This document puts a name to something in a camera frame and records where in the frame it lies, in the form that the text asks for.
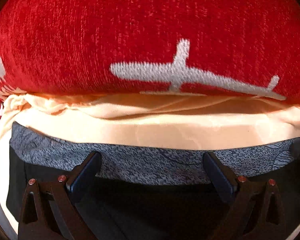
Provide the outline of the cream cloth sheet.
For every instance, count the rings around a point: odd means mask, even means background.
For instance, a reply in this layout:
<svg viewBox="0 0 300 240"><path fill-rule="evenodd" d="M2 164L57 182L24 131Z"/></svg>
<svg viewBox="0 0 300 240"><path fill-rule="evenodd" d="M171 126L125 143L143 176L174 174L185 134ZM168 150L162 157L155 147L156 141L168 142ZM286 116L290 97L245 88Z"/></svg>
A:
<svg viewBox="0 0 300 240"><path fill-rule="evenodd" d="M300 137L300 105L236 96L11 95L0 105L0 204L6 207L13 122L71 142L223 150Z"/></svg>

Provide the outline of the red sofa cover white characters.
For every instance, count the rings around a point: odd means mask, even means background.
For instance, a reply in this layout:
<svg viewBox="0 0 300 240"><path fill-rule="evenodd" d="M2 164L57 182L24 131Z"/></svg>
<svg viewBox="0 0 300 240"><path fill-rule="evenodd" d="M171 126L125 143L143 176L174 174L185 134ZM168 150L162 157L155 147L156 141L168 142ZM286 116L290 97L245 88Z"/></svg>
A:
<svg viewBox="0 0 300 240"><path fill-rule="evenodd" d="M11 95L236 96L300 105L296 0L8 0Z"/></svg>

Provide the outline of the black pants with blue stripe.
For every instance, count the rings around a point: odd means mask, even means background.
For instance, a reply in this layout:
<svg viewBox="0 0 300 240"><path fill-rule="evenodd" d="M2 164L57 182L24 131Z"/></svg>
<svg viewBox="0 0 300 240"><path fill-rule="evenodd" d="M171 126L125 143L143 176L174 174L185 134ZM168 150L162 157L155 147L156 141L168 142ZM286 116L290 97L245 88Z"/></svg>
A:
<svg viewBox="0 0 300 240"><path fill-rule="evenodd" d="M229 204L203 169L206 152L213 152L237 176L276 181L285 239L300 225L300 137L262 146L191 151L77 144L14 123L6 206L18 223L30 179L56 181L93 151L102 154L101 170L75 208L97 239L210 239ZM62 235L70 239L55 202L49 204Z"/></svg>

